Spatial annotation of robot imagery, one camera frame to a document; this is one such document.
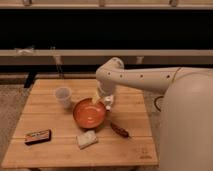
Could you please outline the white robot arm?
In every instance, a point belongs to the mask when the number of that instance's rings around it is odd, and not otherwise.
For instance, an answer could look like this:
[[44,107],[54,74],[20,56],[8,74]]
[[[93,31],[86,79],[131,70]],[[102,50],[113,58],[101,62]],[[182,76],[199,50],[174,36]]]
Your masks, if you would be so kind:
[[98,94],[123,85],[164,96],[159,171],[213,171],[213,69],[126,69],[114,57],[96,70]]

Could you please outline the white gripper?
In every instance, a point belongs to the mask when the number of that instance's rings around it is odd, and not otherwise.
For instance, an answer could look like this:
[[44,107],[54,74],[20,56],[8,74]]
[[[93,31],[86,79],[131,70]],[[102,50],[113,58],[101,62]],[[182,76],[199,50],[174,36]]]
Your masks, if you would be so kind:
[[106,110],[110,111],[112,109],[113,104],[114,104],[115,87],[99,84],[98,87],[97,87],[97,91],[98,91],[99,97],[104,102]]

